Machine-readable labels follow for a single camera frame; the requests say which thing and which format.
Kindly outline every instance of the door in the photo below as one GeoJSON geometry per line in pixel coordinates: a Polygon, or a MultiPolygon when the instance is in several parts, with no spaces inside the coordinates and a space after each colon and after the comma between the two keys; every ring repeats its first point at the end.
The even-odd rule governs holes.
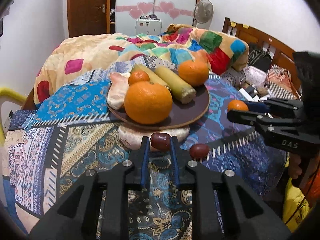
{"type": "Polygon", "coordinates": [[[68,0],[70,38],[107,33],[106,0],[68,0]]]}

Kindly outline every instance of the red date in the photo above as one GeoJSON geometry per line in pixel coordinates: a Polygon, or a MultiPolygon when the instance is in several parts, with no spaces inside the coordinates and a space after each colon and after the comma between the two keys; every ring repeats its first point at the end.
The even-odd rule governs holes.
{"type": "Polygon", "coordinates": [[[151,135],[151,146],[159,151],[170,150],[170,134],[155,132],[151,135]]]}
{"type": "Polygon", "coordinates": [[[193,159],[201,159],[205,158],[208,155],[209,151],[210,149],[208,145],[199,143],[191,146],[189,154],[193,159]]]}

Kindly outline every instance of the door handle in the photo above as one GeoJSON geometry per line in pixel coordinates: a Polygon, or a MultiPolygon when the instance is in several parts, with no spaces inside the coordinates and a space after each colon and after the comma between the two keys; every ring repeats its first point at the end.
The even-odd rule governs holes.
{"type": "Polygon", "coordinates": [[[106,5],[102,4],[101,7],[98,7],[98,9],[101,9],[101,8],[102,8],[102,13],[105,13],[106,12],[106,5]]]}

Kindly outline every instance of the striped fabric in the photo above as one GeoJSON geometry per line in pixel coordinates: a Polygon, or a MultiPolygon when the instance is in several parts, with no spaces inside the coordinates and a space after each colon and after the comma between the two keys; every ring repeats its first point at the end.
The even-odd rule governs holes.
{"type": "Polygon", "coordinates": [[[294,94],[289,92],[288,90],[278,86],[276,83],[270,81],[269,82],[269,90],[272,92],[272,94],[276,98],[281,98],[281,99],[297,99],[294,94]]]}
{"type": "Polygon", "coordinates": [[[268,55],[265,51],[261,49],[254,49],[250,52],[248,56],[248,65],[254,66],[254,64],[257,62],[258,59],[264,57],[265,55],[268,55]]]}
{"type": "Polygon", "coordinates": [[[273,64],[268,70],[268,85],[269,89],[276,98],[281,99],[298,99],[292,93],[291,86],[291,74],[287,69],[281,68],[276,64],[273,64]]]}

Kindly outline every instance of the pink fabric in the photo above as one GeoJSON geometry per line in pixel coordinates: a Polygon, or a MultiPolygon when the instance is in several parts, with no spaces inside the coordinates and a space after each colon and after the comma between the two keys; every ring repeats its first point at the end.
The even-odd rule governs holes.
{"type": "Polygon", "coordinates": [[[64,73],[67,75],[67,74],[78,72],[82,68],[82,63],[83,63],[83,58],[69,60],[66,64],[64,73]]]}
{"type": "Polygon", "coordinates": [[[187,31],[183,33],[179,33],[179,36],[177,38],[177,43],[186,44],[186,42],[189,40],[189,35],[191,32],[192,32],[192,29],[189,28],[187,31]]]}
{"type": "Polygon", "coordinates": [[[44,100],[50,97],[49,94],[49,82],[47,80],[41,81],[37,86],[37,95],[39,102],[42,103],[44,100]]]}
{"type": "Polygon", "coordinates": [[[267,73],[254,66],[247,66],[243,71],[248,82],[255,84],[258,88],[264,87],[267,73]]]}
{"type": "Polygon", "coordinates": [[[143,41],[142,39],[140,39],[139,37],[136,37],[136,38],[127,38],[127,41],[132,42],[133,44],[144,42],[144,41],[143,41]]]}

